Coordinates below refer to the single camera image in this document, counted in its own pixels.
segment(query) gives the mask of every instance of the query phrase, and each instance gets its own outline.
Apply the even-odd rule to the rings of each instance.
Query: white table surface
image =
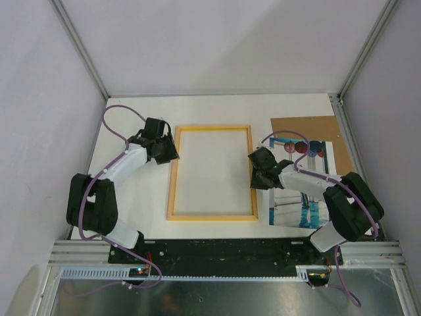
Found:
[[[162,117],[173,129],[181,124],[250,124],[253,147],[272,132],[271,118],[334,115],[325,93],[111,98],[107,106],[114,104],[130,106],[144,117]],[[127,138],[143,127],[139,118],[125,109],[111,109],[106,119]],[[105,166],[123,147],[122,141],[102,126],[89,172]],[[261,190],[257,191],[259,220],[256,222],[167,221],[169,180],[170,164],[157,166],[150,162],[116,191],[119,217],[144,233],[146,239],[300,237],[311,232],[270,226],[268,192]],[[72,239],[80,239],[77,228]]]

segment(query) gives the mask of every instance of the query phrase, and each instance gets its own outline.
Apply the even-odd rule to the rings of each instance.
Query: photograph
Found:
[[[303,140],[270,138],[276,161],[295,161],[307,151]],[[300,161],[303,168],[335,174],[334,151],[331,142],[311,140],[307,157]],[[274,188],[269,193],[269,224],[276,226],[318,229],[329,221],[326,204],[304,192]]]

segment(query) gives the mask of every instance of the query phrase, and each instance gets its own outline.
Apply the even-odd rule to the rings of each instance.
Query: red ball in photo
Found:
[[[297,142],[295,143],[295,150],[297,153],[306,153],[307,144],[305,142]]]
[[[295,144],[293,142],[285,143],[284,149],[287,153],[295,153]]]

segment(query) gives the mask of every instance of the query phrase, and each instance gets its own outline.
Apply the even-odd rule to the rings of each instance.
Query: metal floor panel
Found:
[[[356,308],[336,289],[311,288],[303,282],[164,281],[147,290],[112,286],[84,298],[59,291],[52,315],[266,316],[266,315],[404,315],[389,270],[343,271],[348,287],[362,302]],[[82,293],[108,283],[62,280],[66,289]],[[330,284],[339,284],[334,271]]]

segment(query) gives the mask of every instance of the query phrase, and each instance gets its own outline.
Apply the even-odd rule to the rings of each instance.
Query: black mounting plate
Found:
[[[334,250],[311,262],[306,238],[145,240],[138,252],[151,254],[165,276],[180,277],[296,277],[296,265],[334,263]],[[339,264],[342,256],[339,251]],[[111,246],[109,263],[143,264]]]

